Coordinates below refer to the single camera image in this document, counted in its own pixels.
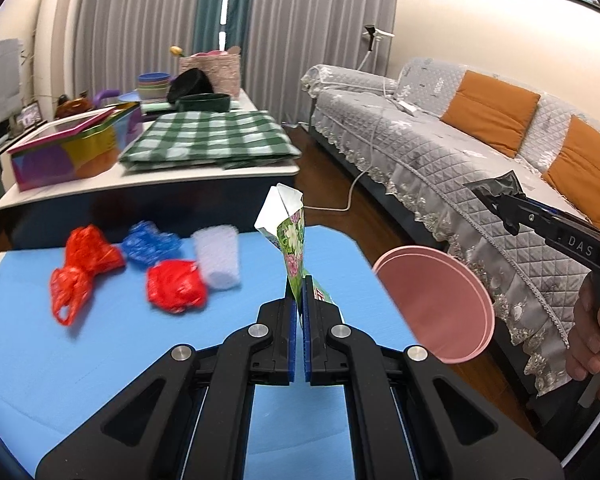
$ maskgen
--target window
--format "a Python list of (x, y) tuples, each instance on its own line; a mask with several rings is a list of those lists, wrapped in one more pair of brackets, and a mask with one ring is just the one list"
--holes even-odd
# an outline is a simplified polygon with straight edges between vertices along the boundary
[(229, 0), (222, 0), (222, 7), (220, 10), (220, 35), (218, 41), (220, 43), (220, 50), (226, 48), (226, 16), (229, 11)]

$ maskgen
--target blue bowl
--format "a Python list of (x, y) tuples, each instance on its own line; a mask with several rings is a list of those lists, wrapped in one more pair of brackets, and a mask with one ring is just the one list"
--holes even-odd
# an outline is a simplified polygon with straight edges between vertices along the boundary
[(170, 74), (165, 72), (149, 72), (138, 76), (138, 82), (140, 83), (158, 83), (162, 81), (168, 81), (171, 77)]

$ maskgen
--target power cord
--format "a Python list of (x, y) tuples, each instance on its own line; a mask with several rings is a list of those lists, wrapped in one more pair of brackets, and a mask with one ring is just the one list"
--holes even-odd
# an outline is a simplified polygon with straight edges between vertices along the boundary
[(366, 54), (365, 54), (365, 57), (363, 57), (363, 59), (362, 59), (362, 63), (360, 63), (360, 66), (358, 67), (358, 72), (360, 72), (360, 70), (362, 70), (362, 67), (365, 65), (366, 60), (369, 59), (370, 55), (371, 55), (371, 51), (367, 50)]
[(578, 443), (573, 447), (571, 452), (562, 460), (562, 462), (560, 462), (560, 465), (562, 466), (562, 468), (565, 468), (566, 465), (571, 461), (571, 459), (576, 455), (576, 453), (579, 452), (579, 450), (583, 446), (583, 444), (589, 439), (589, 437), (593, 434), (595, 429), (598, 427), (598, 424), (600, 424), (600, 413), (598, 413), (596, 418), (593, 420), (593, 422), (589, 426), (589, 429), (587, 431), (585, 431), (584, 435), (581, 437), (581, 439), (578, 441)]
[[(386, 95), (386, 78), (385, 77), (382, 78), (382, 94), (384, 95), (384, 98), (387, 101), (392, 102), (391, 99), (389, 99)], [(384, 110), (385, 110), (385, 108), (382, 108), (382, 112), (380, 113), (380, 118), (378, 119), (378, 122), (376, 123), (376, 127), (371, 132), (371, 138), (369, 139), (369, 153), (370, 153), (369, 165), (366, 169), (361, 171), (360, 174), (351, 183), (351, 186), (349, 187), (349, 196), (347, 198), (346, 208), (335, 209), (335, 208), (331, 208), (331, 207), (311, 207), (311, 206), (305, 205), (304, 206), (305, 209), (311, 209), (312, 211), (331, 211), (334, 213), (346, 213), (347, 211), (349, 211), (351, 209), (351, 199), (353, 197), (353, 188), (356, 186), (356, 184), (360, 180), (360, 178), (362, 178), (362, 176), (364, 174), (366, 174), (374, 165), (374, 136), (375, 136), (376, 132), (378, 131), (378, 126), (380, 126), (382, 118), (384, 117)]]

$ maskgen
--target curtain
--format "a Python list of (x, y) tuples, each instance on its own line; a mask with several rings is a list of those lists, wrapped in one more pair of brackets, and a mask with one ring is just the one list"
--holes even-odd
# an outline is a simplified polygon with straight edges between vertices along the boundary
[(75, 91), (128, 92), (143, 72), (177, 73), (171, 45), (191, 45), (198, 0), (80, 0)]
[(246, 60), (246, 40), (251, 13), (251, 0), (229, 0), (226, 20), (226, 46), (238, 45), (242, 49), (242, 64)]
[(219, 48), (221, 10), (222, 0), (198, 0), (192, 54)]
[[(315, 64), (357, 68), (368, 43), (363, 25), (391, 32), (396, 0), (252, 0), (246, 90), (260, 109), (279, 121), (307, 121), (310, 99), (300, 78)], [(390, 42), (363, 68), (386, 73)]]

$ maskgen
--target blue plastic bag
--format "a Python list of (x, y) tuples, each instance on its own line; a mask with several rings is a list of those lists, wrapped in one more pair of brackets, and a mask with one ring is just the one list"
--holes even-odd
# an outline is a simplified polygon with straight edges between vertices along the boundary
[(147, 267), (178, 257), (182, 240), (173, 233), (161, 233), (153, 222), (138, 222), (122, 240), (122, 250), (129, 260)]

